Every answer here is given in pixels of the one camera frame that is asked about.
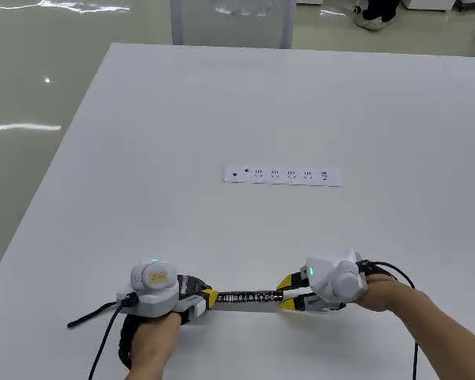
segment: power strip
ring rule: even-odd
[[[277,165],[228,165],[223,170],[225,182],[249,184],[304,184],[308,186],[341,186],[338,169],[291,167]]]

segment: cable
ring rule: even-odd
[[[95,360],[93,361],[92,369],[89,372],[88,380],[92,380],[93,374],[95,373],[95,369],[97,368],[97,363],[98,360],[101,358],[102,351],[104,350],[105,342],[108,339],[109,332],[111,331],[112,324],[114,323],[114,320],[120,313],[120,311],[123,309],[123,304],[119,305],[116,310],[114,310],[114,314],[112,315],[111,319],[109,320],[108,327],[105,330],[104,337],[102,338],[101,346],[98,348],[97,356],[95,356]]]
[[[138,303],[139,303],[139,296],[137,295],[137,293],[132,291],[131,293],[128,293],[125,296],[125,298],[123,298],[120,301],[120,304],[118,305],[118,307],[116,307],[116,310],[114,310],[114,313],[112,314],[112,317],[109,320],[108,327],[105,330],[104,337],[102,337],[101,346],[98,348],[97,356],[95,356],[95,360],[93,361],[92,369],[89,372],[89,376],[88,376],[89,380],[92,380],[92,378],[93,378],[93,374],[95,373],[95,369],[97,368],[98,361],[101,358],[102,351],[104,351],[105,342],[107,341],[107,339],[109,337],[109,332],[111,331],[111,327],[112,327],[112,324],[114,323],[114,320],[116,319],[116,317],[118,316],[118,314],[120,313],[120,311],[124,307],[133,307],[133,306],[137,305]],[[83,315],[82,317],[80,317],[79,319],[76,319],[75,321],[67,323],[66,326],[69,329],[72,329],[73,327],[75,327],[77,325],[80,325],[83,322],[88,321],[89,319],[91,319],[91,318],[97,316],[98,314],[102,313],[107,308],[109,308],[111,306],[114,306],[116,304],[117,304],[117,302],[105,303],[104,305],[99,307],[97,310],[92,311],[91,313],[88,313],[86,315]]]
[[[370,261],[370,264],[373,265],[381,265],[383,267],[391,268],[398,272],[400,275],[403,276],[404,279],[408,282],[410,287],[412,289],[415,289],[415,285],[413,284],[413,281],[397,266],[386,263],[385,261]],[[419,355],[419,345],[417,342],[415,342],[415,345],[413,346],[413,365],[412,365],[412,380],[417,379],[417,357]]]
[[[83,315],[82,317],[80,317],[79,319],[76,319],[75,321],[67,323],[66,326],[69,329],[72,329],[72,328],[76,327],[77,325],[80,325],[81,323],[86,322],[86,321],[88,321],[89,319],[91,319],[93,317],[96,317],[98,314],[102,313],[108,307],[114,306],[115,304],[116,304],[116,302],[105,303],[104,305],[99,307],[97,310],[92,311],[91,313],[88,313],[86,315]]]
[[[408,281],[408,285],[410,285],[410,287],[412,287],[412,289],[415,289],[415,285],[413,285],[413,281],[401,269],[399,269],[397,266],[386,263],[385,261],[370,261],[370,264],[382,265],[384,267],[394,269],[396,272],[398,272],[400,275],[402,275],[404,279],[406,279]]]

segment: sticker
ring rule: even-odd
[[[167,271],[150,272],[148,274],[148,282],[150,283],[150,285],[153,285],[154,283],[166,283]]]

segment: glossy floor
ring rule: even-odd
[[[352,6],[298,6],[293,47],[475,55],[475,11],[401,9],[367,32]],[[0,259],[109,44],[170,41],[169,0],[0,0]]]

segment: gray chair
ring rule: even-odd
[[[174,45],[292,45],[295,0],[171,0]]]

